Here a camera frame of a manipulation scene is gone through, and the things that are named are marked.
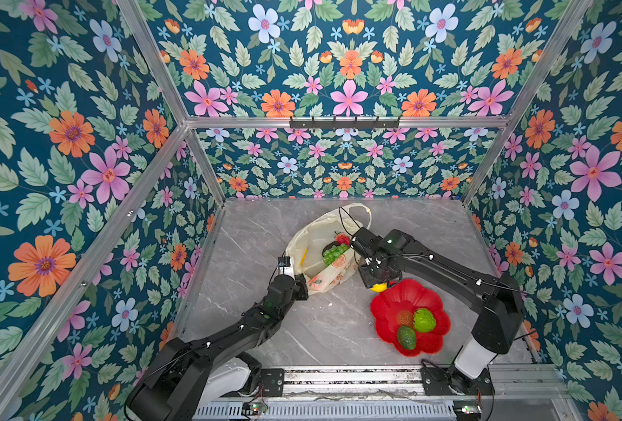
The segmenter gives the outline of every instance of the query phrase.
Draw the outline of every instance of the fake fruit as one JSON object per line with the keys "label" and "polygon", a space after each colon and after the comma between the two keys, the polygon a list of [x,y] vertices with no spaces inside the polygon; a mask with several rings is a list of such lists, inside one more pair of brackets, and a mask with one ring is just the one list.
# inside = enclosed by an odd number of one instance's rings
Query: fake fruit
{"label": "fake fruit", "polygon": [[419,308],[414,313],[414,329],[417,332],[427,333],[435,329],[437,321],[427,308]]}
{"label": "fake fruit", "polygon": [[323,262],[325,263],[325,266],[327,267],[331,265],[333,261],[337,260],[339,256],[344,254],[344,252],[348,249],[349,247],[346,244],[341,244],[338,246],[332,246],[332,248],[325,250],[323,252]]}
{"label": "fake fruit", "polygon": [[408,351],[416,348],[416,332],[409,326],[400,326],[397,331],[397,341]]}

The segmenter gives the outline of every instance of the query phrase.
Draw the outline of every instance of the red flower-shaped bowl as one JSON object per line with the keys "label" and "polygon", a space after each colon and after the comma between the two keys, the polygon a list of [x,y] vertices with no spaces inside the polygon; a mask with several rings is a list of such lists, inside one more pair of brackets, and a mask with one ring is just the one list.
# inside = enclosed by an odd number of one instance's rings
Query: red flower-shaped bowl
{"label": "red flower-shaped bowl", "polygon": [[[431,332],[416,332],[416,348],[409,351],[397,341],[397,331],[402,325],[412,327],[414,312],[422,307],[433,313],[437,324]],[[421,353],[437,354],[444,345],[444,336],[451,329],[451,321],[442,309],[440,296],[412,279],[402,280],[374,297],[370,310],[376,319],[374,327],[379,338],[392,343],[400,354],[407,357],[416,357]]]}

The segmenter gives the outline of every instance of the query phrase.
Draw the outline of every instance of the plastic bag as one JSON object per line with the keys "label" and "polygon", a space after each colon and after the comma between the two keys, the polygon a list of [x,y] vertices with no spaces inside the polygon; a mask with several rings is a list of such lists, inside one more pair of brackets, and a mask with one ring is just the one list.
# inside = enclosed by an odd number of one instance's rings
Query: plastic bag
{"label": "plastic bag", "polygon": [[370,208],[361,203],[350,203],[342,206],[347,211],[346,213],[342,212],[340,216],[339,209],[334,209],[320,216],[314,222],[297,231],[297,234],[292,237],[287,245],[285,253],[292,257],[295,275],[304,274],[309,295],[329,291],[356,273],[357,261],[360,257],[352,248],[346,250],[328,267],[325,267],[323,262],[323,248],[335,241],[338,233],[344,232],[350,236],[362,227],[362,223],[357,222],[356,225],[347,215],[349,209],[356,206],[364,208],[370,215],[370,221],[367,224],[367,229],[369,229],[372,225]]}

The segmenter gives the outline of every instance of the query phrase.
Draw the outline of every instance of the aluminum frame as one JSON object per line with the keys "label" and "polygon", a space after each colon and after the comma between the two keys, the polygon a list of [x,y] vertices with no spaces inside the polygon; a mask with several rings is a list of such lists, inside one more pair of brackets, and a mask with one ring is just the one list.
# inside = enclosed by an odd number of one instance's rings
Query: aluminum frame
{"label": "aluminum frame", "polygon": [[573,31],[575,31],[576,27],[580,24],[585,12],[592,6],[592,3],[593,0],[570,0],[564,14],[554,28],[554,31],[552,31],[550,39],[548,39],[547,44],[545,44],[543,54],[534,66],[533,72],[531,72],[529,79],[519,91],[517,99],[515,99],[512,107],[510,107],[507,127],[498,133],[491,147],[484,155],[482,163],[479,164],[477,171],[473,174],[473,181],[470,182],[470,185],[461,198],[463,204],[466,206],[470,205],[477,190],[479,190],[479,186],[482,185],[489,175],[492,166],[501,155],[505,144],[515,132],[517,124],[524,113],[529,109],[529,105],[531,105],[531,102],[534,100],[536,92],[538,92],[538,89],[540,89],[540,86],[547,78],[552,66],[554,66],[554,62],[559,58],[559,55],[573,35]]}
{"label": "aluminum frame", "polygon": [[185,126],[171,133],[164,146],[147,165],[143,175],[121,201],[101,233],[96,236],[63,285],[42,310],[33,326],[23,335],[20,344],[0,371],[0,419],[11,401],[25,386],[51,344],[54,343],[65,320],[70,318],[88,285],[128,227],[131,215],[143,205],[145,198],[159,180],[159,175],[165,170],[166,164],[177,152],[186,134]]}

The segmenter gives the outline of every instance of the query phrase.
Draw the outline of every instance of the pink flower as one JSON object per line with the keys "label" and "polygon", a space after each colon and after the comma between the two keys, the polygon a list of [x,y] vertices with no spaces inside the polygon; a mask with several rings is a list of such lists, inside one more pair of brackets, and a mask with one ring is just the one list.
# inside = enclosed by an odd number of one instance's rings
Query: pink flower
{"label": "pink flower", "polygon": [[362,114],[362,105],[358,104],[358,102],[365,101],[367,92],[356,92],[356,82],[353,80],[347,80],[344,83],[343,89],[343,94],[339,91],[334,91],[330,94],[330,97],[332,97],[335,102],[339,103],[335,105],[332,114],[339,115],[344,111],[346,111],[346,116],[349,116],[351,111],[353,111],[354,114]]}
{"label": "pink flower", "polygon": [[376,159],[379,155],[383,155],[383,145],[377,145],[376,142],[372,143],[372,146],[367,148],[367,156],[372,157],[372,159]]}
{"label": "pink flower", "polygon": [[106,263],[111,262],[113,258],[114,258],[114,253],[110,253],[110,255],[107,256],[107,259],[105,259],[105,262],[101,266],[100,270],[98,271],[96,276],[93,277],[93,281],[91,282],[93,283],[93,285],[98,285],[100,283],[101,275],[110,276],[112,274],[112,268],[108,266]]}
{"label": "pink flower", "polygon": [[409,128],[398,127],[397,129],[387,129],[384,133],[384,139],[390,139],[391,145],[397,141],[405,140],[405,135],[403,133],[407,133]]}
{"label": "pink flower", "polygon": [[93,196],[89,193],[93,191],[93,186],[84,186],[82,179],[77,180],[77,186],[68,186],[68,190],[72,193],[70,203],[79,202],[79,207],[86,208],[87,202],[93,201]]}
{"label": "pink flower", "polygon": [[57,339],[59,342],[63,342],[65,338],[67,338],[68,335],[70,334],[70,325],[72,325],[73,328],[78,329],[78,330],[84,329],[84,326],[85,326],[84,317],[78,316],[78,315],[84,313],[88,309],[88,306],[90,305],[91,305],[91,301],[84,300],[80,302],[77,305],[77,307],[74,308],[74,310],[72,311],[72,315],[70,316],[68,321],[65,322],[63,327],[61,327],[60,332],[58,332]]}
{"label": "pink flower", "polygon": [[287,137],[287,141],[296,141],[299,145],[304,143],[305,139],[311,138],[311,133],[308,133],[307,129],[285,129],[285,131],[290,133],[290,136]]}
{"label": "pink flower", "polygon": [[381,78],[379,81],[380,83],[376,86],[376,89],[380,89],[382,95],[386,92],[393,92],[395,82],[393,81],[392,76],[389,76],[386,79]]}
{"label": "pink flower", "polygon": [[437,127],[419,127],[417,129],[418,132],[414,137],[417,139],[421,139],[425,143],[430,138],[437,138],[437,129]]}
{"label": "pink flower", "polygon": [[613,256],[613,246],[609,242],[605,243],[602,248],[603,254],[597,250],[591,250],[589,257],[601,263],[594,263],[589,271],[593,274],[601,274],[603,272],[603,280],[612,285],[615,282],[615,275],[622,278],[622,252]]}
{"label": "pink flower", "polygon": [[573,138],[573,146],[568,148],[568,153],[573,153],[571,158],[575,159],[578,155],[581,158],[585,157],[585,149],[589,149],[592,146],[591,143],[587,143],[587,136],[583,136],[580,139]]}
{"label": "pink flower", "polygon": [[592,201],[597,201],[597,199],[601,197],[601,184],[606,187],[615,187],[622,183],[618,173],[606,171],[618,163],[620,160],[620,151],[613,151],[606,154],[603,156],[601,161],[599,161],[599,154],[599,148],[596,146],[590,146],[585,155],[585,160],[587,161],[586,165],[580,161],[574,162],[570,165],[571,173],[582,176],[573,182],[570,190],[577,193],[584,190],[589,184],[589,187],[587,188],[587,196]]}
{"label": "pink flower", "polygon": [[326,147],[322,147],[320,145],[320,142],[317,142],[315,146],[309,146],[309,156],[313,156],[314,158],[318,159],[318,156],[325,156],[325,152],[323,151],[326,149]]}
{"label": "pink flower", "polygon": [[178,151],[176,152],[176,159],[179,161],[181,158],[186,158],[187,157],[187,142],[182,142],[180,144],[180,147],[178,148]]}
{"label": "pink flower", "polygon": [[318,89],[323,88],[323,85],[320,84],[320,78],[314,79],[313,76],[309,76],[309,80],[304,82],[304,86],[306,86],[307,94],[313,92],[314,95],[318,95]]}
{"label": "pink flower", "polygon": [[526,159],[519,164],[519,168],[522,168],[524,171],[522,172],[522,178],[525,179],[529,177],[531,180],[535,178],[535,171],[539,170],[543,167],[543,164],[538,162],[538,158],[540,157],[540,152],[536,152],[531,155],[531,152],[526,153]]}
{"label": "pink flower", "polygon": [[140,253],[136,252],[135,247],[131,247],[130,249],[124,250],[124,258],[119,262],[122,266],[126,266],[126,271],[130,272],[131,266],[138,267],[138,257],[140,257]]}
{"label": "pink flower", "polygon": [[82,376],[82,367],[91,365],[91,357],[87,356],[89,352],[91,352],[91,345],[87,345],[82,349],[82,344],[78,343],[74,346],[72,355],[63,357],[63,366],[65,366],[63,380],[70,377],[73,373],[76,379]]}
{"label": "pink flower", "polygon": [[568,248],[567,245],[562,244],[562,251],[557,252],[557,257],[561,259],[559,260],[559,266],[568,267],[568,270],[570,271],[573,270],[573,265],[577,265],[578,263],[580,263],[580,258],[575,257],[577,252],[577,247]]}
{"label": "pink flower", "polygon": [[252,142],[250,142],[250,145],[248,145],[246,147],[246,149],[248,150],[248,155],[252,155],[255,157],[260,156],[260,154],[262,153],[262,149],[260,148],[260,144],[254,144]]}
{"label": "pink flower", "polygon": [[220,88],[220,99],[227,100],[227,105],[238,104],[237,96],[238,92],[232,92],[229,86],[227,89]]}
{"label": "pink flower", "polygon": [[130,165],[125,162],[117,164],[117,153],[112,147],[105,149],[105,161],[93,152],[88,155],[88,159],[98,171],[86,170],[82,180],[92,186],[100,185],[96,192],[98,203],[105,203],[110,198],[110,190],[115,198],[122,200],[128,193],[128,183],[121,177],[128,175]]}
{"label": "pink flower", "polygon": [[493,115],[500,114],[503,111],[503,105],[500,103],[509,100],[515,93],[513,91],[505,91],[505,79],[499,81],[492,91],[485,86],[479,89],[477,93],[479,101],[475,101],[468,107],[470,111],[477,111],[477,115],[484,116],[491,111]]}
{"label": "pink flower", "polygon": [[522,141],[522,136],[515,135],[514,133],[510,135],[510,140],[505,145],[505,158],[510,158],[510,161],[514,161],[517,157],[517,154],[522,152],[522,147],[520,145]]}
{"label": "pink flower", "polygon": [[479,88],[473,88],[472,86],[468,86],[468,90],[461,92],[461,102],[465,102],[466,104],[470,104],[470,101],[477,99],[477,91]]}
{"label": "pink flower", "polygon": [[524,187],[523,191],[519,192],[521,199],[519,203],[524,203],[524,206],[528,207],[534,201],[534,190]]}
{"label": "pink flower", "polygon": [[271,143],[272,139],[278,139],[278,133],[276,133],[276,129],[258,129],[258,132],[255,136],[258,139],[265,138],[265,142],[267,143]]}
{"label": "pink flower", "polygon": [[219,116],[218,111],[222,113],[229,111],[229,108],[223,102],[217,101],[220,99],[220,89],[211,88],[206,93],[206,87],[203,83],[195,80],[194,90],[197,92],[185,92],[185,97],[192,102],[197,102],[197,105],[194,106],[196,115],[203,115],[207,111],[209,116],[217,117]]}
{"label": "pink flower", "polygon": [[128,139],[121,140],[119,136],[117,136],[117,143],[112,144],[112,149],[117,151],[117,158],[124,157],[127,161],[128,155],[133,152],[133,149],[128,147]]}
{"label": "pink flower", "polygon": [[38,31],[44,31],[46,27],[54,34],[58,33],[53,20],[58,19],[58,15],[51,9],[45,8],[46,2],[44,0],[25,0],[25,4],[19,4],[21,12],[28,15],[33,19],[33,23]]}
{"label": "pink flower", "polygon": [[317,5],[319,5],[319,4],[321,4],[322,2],[323,2],[323,0],[306,0],[306,1],[304,2],[304,7],[306,7],[306,9],[307,9],[307,10],[311,10],[311,7],[313,7],[313,4],[314,4],[314,3],[315,3],[315,4],[317,4]]}
{"label": "pink flower", "polygon": [[446,145],[444,144],[444,141],[441,141],[440,143],[434,143],[430,146],[430,151],[433,153],[433,156],[442,155],[445,149]]}

